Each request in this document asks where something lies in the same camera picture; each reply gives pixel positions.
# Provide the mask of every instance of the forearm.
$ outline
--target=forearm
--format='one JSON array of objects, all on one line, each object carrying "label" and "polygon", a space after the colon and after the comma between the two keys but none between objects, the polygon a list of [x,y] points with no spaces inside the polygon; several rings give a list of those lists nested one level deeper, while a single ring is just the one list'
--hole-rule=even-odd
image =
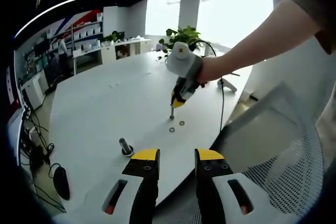
[{"label": "forearm", "polygon": [[249,36],[221,57],[222,75],[286,52],[320,30],[292,0],[283,0]]}]

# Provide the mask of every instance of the green leaf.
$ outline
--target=green leaf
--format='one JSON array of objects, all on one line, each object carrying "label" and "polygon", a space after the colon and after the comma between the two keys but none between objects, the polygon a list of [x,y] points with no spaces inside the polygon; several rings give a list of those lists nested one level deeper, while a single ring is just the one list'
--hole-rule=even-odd
[{"label": "green leaf", "polygon": [[177,31],[174,31],[174,30],[169,28],[169,29],[167,29],[166,34],[167,34],[167,36],[171,36],[172,34],[177,34]]}]

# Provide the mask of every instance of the potted plant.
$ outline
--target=potted plant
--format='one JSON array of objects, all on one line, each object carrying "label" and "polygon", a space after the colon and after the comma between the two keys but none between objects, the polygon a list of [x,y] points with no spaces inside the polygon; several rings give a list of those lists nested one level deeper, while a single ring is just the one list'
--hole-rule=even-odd
[{"label": "potted plant", "polygon": [[189,46],[190,51],[194,51],[195,49],[199,49],[199,45],[197,43],[200,40],[200,33],[196,31],[196,28],[187,26],[187,28],[181,29],[178,28],[177,31],[173,29],[167,29],[166,35],[169,36],[169,41],[166,42],[164,39],[160,39],[159,43],[164,45],[166,49],[162,51],[168,53],[173,49],[175,42],[184,42]]},{"label": "potted plant", "polygon": [[108,42],[109,44],[111,43],[111,41],[114,41],[116,42],[118,40],[118,34],[113,32],[111,33],[110,35],[106,36],[106,37],[103,37],[103,38],[100,38],[99,39],[100,42]]}]

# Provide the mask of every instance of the sleeve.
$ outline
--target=sleeve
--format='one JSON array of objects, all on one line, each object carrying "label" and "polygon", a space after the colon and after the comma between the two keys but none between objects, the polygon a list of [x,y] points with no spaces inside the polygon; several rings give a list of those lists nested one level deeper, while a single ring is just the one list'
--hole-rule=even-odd
[{"label": "sleeve", "polygon": [[316,38],[324,48],[331,54],[335,51],[336,44],[336,25],[333,22],[332,10],[334,4],[327,0],[292,0],[299,5],[316,23],[321,27],[321,31],[316,34]]}]

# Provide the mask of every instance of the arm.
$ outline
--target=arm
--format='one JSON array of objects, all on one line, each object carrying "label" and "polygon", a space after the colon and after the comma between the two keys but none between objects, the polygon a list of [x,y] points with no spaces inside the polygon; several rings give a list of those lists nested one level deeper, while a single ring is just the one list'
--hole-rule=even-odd
[{"label": "arm", "polygon": [[286,52],[309,39],[320,26],[292,0],[283,0],[269,17],[232,50],[204,59],[198,81],[215,80],[239,68]]}]

